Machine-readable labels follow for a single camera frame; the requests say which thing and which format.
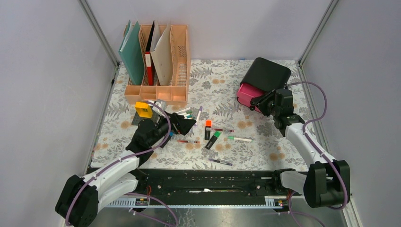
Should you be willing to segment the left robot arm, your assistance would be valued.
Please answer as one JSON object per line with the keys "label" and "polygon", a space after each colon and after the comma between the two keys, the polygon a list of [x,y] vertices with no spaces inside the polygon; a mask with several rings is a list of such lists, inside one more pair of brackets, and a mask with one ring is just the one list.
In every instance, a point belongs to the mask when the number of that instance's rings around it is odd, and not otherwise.
{"label": "left robot arm", "polygon": [[186,135],[196,124],[176,113],[163,113],[155,124],[141,120],[131,142],[109,164],[85,176],[71,176],[55,205],[55,212],[68,226],[87,227],[105,206],[133,192],[142,194],[147,187],[146,174],[139,170],[153,151],[169,140],[170,133]]}

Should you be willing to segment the green cap black highlighter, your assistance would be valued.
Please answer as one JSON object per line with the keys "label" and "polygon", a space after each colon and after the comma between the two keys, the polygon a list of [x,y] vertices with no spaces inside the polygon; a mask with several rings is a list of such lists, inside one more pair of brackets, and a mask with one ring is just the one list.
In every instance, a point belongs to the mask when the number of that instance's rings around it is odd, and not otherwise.
{"label": "green cap black highlighter", "polygon": [[217,139],[219,138],[220,135],[221,135],[220,131],[215,131],[213,136],[209,139],[208,143],[206,144],[205,148],[211,149],[213,144],[217,141]]}

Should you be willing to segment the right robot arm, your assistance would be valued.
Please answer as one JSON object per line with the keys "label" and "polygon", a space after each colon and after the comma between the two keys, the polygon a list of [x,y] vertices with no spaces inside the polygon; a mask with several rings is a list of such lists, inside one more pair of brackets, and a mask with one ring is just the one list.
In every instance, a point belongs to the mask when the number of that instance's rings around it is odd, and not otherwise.
{"label": "right robot arm", "polygon": [[308,165],[306,175],[285,170],[273,179],[274,193],[283,195],[289,189],[304,195],[312,208],[343,209],[350,199],[350,167],[345,160],[337,160],[309,135],[306,122],[294,113],[293,95],[289,89],[277,89],[254,97],[251,109],[272,116],[274,125],[297,149]]}

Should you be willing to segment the beige kraft notebook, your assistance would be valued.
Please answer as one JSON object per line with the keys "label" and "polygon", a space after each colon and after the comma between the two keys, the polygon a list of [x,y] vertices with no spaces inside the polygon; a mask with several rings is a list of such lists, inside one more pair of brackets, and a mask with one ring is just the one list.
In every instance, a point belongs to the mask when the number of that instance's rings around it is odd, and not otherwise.
{"label": "beige kraft notebook", "polygon": [[169,86],[173,74],[173,62],[170,44],[171,25],[168,24],[163,32],[158,22],[154,21],[151,38],[150,54],[161,86]]}

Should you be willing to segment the teal folder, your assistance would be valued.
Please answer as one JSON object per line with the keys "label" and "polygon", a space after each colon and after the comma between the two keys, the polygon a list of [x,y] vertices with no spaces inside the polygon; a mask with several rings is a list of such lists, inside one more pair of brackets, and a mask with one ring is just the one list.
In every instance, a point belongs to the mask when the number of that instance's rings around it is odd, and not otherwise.
{"label": "teal folder", "polygon": [[124,38],[118,51],[133,85],[142,84],[144,62],[139,40],[140,24],[128,21]]}

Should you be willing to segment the orange cap black highlighter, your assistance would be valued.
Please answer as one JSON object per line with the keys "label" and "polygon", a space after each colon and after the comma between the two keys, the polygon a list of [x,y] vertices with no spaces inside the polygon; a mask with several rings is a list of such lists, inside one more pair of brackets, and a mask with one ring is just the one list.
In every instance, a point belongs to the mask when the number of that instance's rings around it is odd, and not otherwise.
{"label": "orange cap black highlighter", "polygon": [[206,120],[205,122],[205,133],[204,133],[204,139],[205,140],[210,140],[210,129],[212,126],[212,121],[211,120]]}

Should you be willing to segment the black pink drawer box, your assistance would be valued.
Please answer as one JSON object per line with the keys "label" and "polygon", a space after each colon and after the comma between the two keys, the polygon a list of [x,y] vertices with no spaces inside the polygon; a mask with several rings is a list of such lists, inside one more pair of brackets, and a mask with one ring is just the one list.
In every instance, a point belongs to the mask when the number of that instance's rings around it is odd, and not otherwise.
{"label": "black pink drawer box", "polygon": [[292,72],[288,67],[274,63],[262,57],[256,58],[240,82],[236,94],[238,103],[269,116],[268,101],[252,103],[252,99],[259,100],[273,90],[283,88]]}

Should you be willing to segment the red binder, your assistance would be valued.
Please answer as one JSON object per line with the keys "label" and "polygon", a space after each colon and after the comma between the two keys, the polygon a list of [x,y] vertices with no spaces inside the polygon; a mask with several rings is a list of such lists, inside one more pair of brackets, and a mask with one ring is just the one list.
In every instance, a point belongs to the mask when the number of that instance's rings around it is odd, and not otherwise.
{"label": "red binder", "polygon": [[154,70],[153,70],[154,67],[152,64],[152,58],[151,58],[151,53],[150,53],[154,29],[155,29],[155,21],[153,21],[153,23],[152,23],[148,41],[147,41],[147,46],[145,49],[145,64],[146,64],[146,69],[147,69],[147,73],[148,73],[148,85],[150,85],[150,86],[154,85]]}

